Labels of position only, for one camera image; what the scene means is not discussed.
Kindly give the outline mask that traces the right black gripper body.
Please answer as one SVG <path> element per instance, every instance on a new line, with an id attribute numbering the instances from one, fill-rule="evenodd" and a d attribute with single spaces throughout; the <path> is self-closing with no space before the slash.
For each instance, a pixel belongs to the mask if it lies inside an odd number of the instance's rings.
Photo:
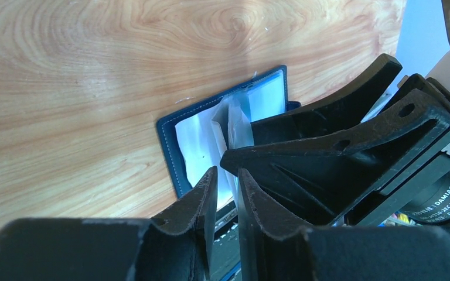
<path id="1" fill-rule="evenodd" d="M 450 114 L 450 91 L 434 78 L 413 74 L 385 109 L 401 101 L 407 91 L 434 97 Z M 397 187 L 370 193 L 348 215 L 350 225 L 376 225 L 399 211 L 421 225 L 437 225 L 450 233 L 450 123 L 447 130 L 425 148 L 424 160 L 411 162 L 395 179 Z"/>

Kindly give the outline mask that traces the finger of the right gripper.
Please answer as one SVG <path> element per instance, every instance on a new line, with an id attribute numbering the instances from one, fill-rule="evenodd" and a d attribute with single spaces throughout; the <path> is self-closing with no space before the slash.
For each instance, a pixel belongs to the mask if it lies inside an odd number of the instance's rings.
<path id="1" fill-rule="evenodd" d="M 314 138 L 228 150 L 220 165 L 246 169 L 263 191 L 314 225 L 333 224 L 385 186 L 450 126 L 434 97 L 412 90 L 378 116 Z"/>
<path id="2" fill-rule="evenodd" d="M 379 55 L 355 79 L 320 100 L 251 124 L 254 144 L 325 136 L 352 128 L 382 96 L 402 70 L 396 58 Z"/>

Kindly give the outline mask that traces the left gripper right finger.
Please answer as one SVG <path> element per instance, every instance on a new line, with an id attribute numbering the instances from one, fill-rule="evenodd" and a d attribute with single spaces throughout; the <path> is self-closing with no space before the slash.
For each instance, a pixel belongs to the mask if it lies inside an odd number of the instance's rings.
<path id="1" fill-rule="evenodd" d="M 243 280 L 450 280 L 439 227 L 317 227 L 238 171 Z"/>

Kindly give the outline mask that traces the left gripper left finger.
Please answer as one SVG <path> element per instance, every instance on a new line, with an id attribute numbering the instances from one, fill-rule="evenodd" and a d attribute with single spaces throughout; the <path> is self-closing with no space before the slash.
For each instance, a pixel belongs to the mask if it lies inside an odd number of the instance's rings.
<path id="1" fill-rule="evenodd" d="M 0 229 L 0 280 L 209 280 L 217 167 L 151 218 L 21 218 Z"/>

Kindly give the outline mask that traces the blue leather card holder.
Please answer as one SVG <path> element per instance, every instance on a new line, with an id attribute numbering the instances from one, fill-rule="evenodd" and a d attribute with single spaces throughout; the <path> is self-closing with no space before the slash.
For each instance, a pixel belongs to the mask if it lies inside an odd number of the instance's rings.
<path id="1" fill-rule="evenodd" d="M 280 65 L 158 119 L 156 130 L 177 197 L 216 166 L 217 209 L 232 202 L 237 181 L 220 167 L 224 152 L 253 144 L 251 122 L 299 106 L 288 98 L 287 67 Z"/>

